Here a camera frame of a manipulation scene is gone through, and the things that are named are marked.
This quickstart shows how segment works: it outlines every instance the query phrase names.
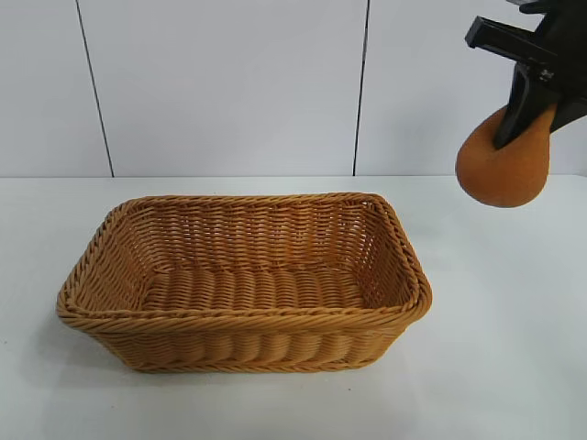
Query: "basket bottom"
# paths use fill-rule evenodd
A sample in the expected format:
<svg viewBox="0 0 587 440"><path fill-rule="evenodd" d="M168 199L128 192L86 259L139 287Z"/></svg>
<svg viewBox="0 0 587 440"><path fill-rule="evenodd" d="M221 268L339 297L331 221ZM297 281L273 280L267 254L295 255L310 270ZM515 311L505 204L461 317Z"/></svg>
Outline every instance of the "basket bottom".
<svg viewBox="0 0 587 440"><path fill-rule="evenodd" d="M340 267L179 268L156 274L148 286L143 311L363 306L356 275Z"/></svg>
<svg viewBox="0 0 587 440"><path fill-rule="evenodd" d="M242 365L238 362L217 362L214 364L193 364L177 367L132 367L140 373L196 373L196 372L222 372L222 373L317 373L321 371L341 371L344 369L362 369L378 359L364 360L356 364L348 362L329 362L326 364L300 363L293 365L291 362L274 363L271 365Z"/></svg>

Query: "robotic arm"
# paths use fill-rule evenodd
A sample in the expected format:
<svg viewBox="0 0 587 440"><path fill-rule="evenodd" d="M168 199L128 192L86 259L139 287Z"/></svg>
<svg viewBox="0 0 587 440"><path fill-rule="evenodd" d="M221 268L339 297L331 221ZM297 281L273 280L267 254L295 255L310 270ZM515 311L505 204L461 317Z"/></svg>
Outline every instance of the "robotic arm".
<svg viewBox="0 0 587 440"><path fill-rule="evenodd" d="M587 116L587 0L508 0L543 14L534 32L477 17L467 37L516 61L507 107L490 116L457 158L463 189L496 206L534 199L548 176L549 135Z"/></svg>

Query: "orange object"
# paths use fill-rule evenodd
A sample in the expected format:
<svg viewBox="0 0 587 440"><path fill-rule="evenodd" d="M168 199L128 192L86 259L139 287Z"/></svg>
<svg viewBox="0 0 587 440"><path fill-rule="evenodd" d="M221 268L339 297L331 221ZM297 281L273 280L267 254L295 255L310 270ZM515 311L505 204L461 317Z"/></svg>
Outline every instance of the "orange object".
<svg viewBox="0 0 587 440"><path fill-rule="evenodd" d="M535 199L546 184L550 163L551 106L518 138L504 148L493 146L493 136L505 107L485 120L459 151L456 164L460 186L483 204L516 207Z"/></svg>
<svg viewBox="0 0 587 440"><path fill-rule="evenodd" d="M148 197L106 218L57 304L142 371L356 369L427 312L377 195Z"/></svg>

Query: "white table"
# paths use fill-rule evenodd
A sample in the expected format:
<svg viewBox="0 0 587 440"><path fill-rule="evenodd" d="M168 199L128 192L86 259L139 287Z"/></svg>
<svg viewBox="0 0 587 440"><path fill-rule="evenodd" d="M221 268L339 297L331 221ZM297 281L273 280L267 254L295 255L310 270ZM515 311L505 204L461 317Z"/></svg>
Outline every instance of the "white table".
<svg viewBox="0 0 587 440"><path fill-rule="evenodd" d="M431 311L370 367L132 372L54 314L114 205L146 194L375 192L432 284ZM0 438L587 438L587 179L514 210L451 177L0 180Z"/></svg>

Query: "wicker basket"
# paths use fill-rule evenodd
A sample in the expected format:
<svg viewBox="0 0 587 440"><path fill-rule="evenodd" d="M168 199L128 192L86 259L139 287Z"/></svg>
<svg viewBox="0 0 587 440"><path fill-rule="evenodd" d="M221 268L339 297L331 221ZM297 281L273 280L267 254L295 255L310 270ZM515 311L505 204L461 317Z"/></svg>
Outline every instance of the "wicker basket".
<svg viewBox="0 0 587 440"><path fill-rule="evenodd" d="M57 313L142 371L319 371L379 358L431 304L382 197L146 197L106 218Z"/></svg>

